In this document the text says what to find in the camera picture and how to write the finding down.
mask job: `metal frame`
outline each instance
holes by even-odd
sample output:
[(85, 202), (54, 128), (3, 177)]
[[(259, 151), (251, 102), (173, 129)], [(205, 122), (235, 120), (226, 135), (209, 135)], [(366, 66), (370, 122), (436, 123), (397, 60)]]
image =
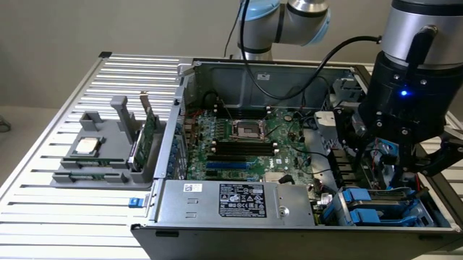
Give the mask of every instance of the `metal frame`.
[[(99, 58), (59, 110), (30, 152), (0, 187), (0, 258), (15, 259), (149, 259), (130, 232), (127, 223), (135, 223), (134, 216), (146, 217), (146, 210), (129, 209), (131, 197), (145, 198), (147, 192), (62, 190), (50, 188), (51, 168), (57, 166), (55, 157), (66, 154), (77, 131), (77, 118), (85, 109), (98, 110), (105, 118), (117, 118), (109, 113), (110, 97), (122, 92), (130, 96), (130, 110), (142, 118), (142, 105), (131, 101), (141, 90), (162, 92), (159, 85), (177, 82), (179, 64), (191, 64), (193, 58), (118, 55)], [(305, 64), (306, 61), (282, 61)], [(371, 64), (365, 65), (371, 71)], [(105, 87), (94, 85), (98, 78), (107, 79)], [(162, 119), (169, 118), (174, 94), (150, 94)], [(449, 114), (454, 128), (463, 126)], [(437, 140), (424, 143), (429, 152), (440, 148)], [(463, 162), (448, 171), (440, 180), (449, 186), (456, 199), (463, 198)], [(162, 187), (158, 180), (155, 187)], [(457, 260), (463, 249), (445, 256), (426, 255), (419, 260)]]

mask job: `gray wall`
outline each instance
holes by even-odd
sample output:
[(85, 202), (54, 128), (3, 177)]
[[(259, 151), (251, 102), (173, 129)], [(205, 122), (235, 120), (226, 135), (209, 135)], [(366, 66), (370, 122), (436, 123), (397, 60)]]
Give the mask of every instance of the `gray wall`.
[[(331, 0), (315, 47), (277, 45), (277, 59), (319, 60), (346, 38), (383, 32), (390, 0)], [(58, 108), (105, 50), (222, 56), (239, 0), (0, 0), (0, 104)], [(231, 51), (237, 50), (237, 37)], [(371, 43), (335, 61), (373, 62)]]

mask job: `motherboard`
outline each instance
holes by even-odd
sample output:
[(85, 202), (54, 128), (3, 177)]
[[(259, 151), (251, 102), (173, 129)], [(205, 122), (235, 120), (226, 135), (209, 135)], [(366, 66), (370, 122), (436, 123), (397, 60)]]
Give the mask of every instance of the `motherboard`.
[(186, 119), (191, 180), (313, 183), (303, 113), (287, 109), (199, 110)]

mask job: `sheet metal panel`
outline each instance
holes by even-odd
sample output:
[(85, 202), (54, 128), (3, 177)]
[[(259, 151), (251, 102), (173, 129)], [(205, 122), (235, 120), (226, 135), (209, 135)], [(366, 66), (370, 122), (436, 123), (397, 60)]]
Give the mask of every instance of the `sheet metal panel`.
[[(66, 190), (49, 184), (81, 130), (79, 118), (86, 110), (98, 110), (105, 119), (118, 119), (109, 105), (111, 97), (127, 95), (130, 111), (145, 119), (138, 96), (147, 90), (154, 111), (167, 120), (179, 86), (179, 59), (114, 54), (94, 65), (0, 188), (0, 260), (149, 259), (127, 227), (133, 216), (143, 213), (127, 207), (129, 200), (143, 198), (146, 192)], [(425, 142), (425, 147), (429, 152), (437, 150), (440, 140)], [(445, 176), (463, 198), (462, 169), (460, 163), (445, 171)], [(457, 255), (426, 255), (418, 259), (458, 260), (463, 249), (452, 254)]]

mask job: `warning label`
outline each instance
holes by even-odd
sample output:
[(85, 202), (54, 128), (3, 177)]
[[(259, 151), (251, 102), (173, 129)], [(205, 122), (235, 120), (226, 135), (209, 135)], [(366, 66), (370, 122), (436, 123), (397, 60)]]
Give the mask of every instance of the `warning label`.
[(231, 218), (266, 218), (263, 185), (221, 184), (219, 214)]

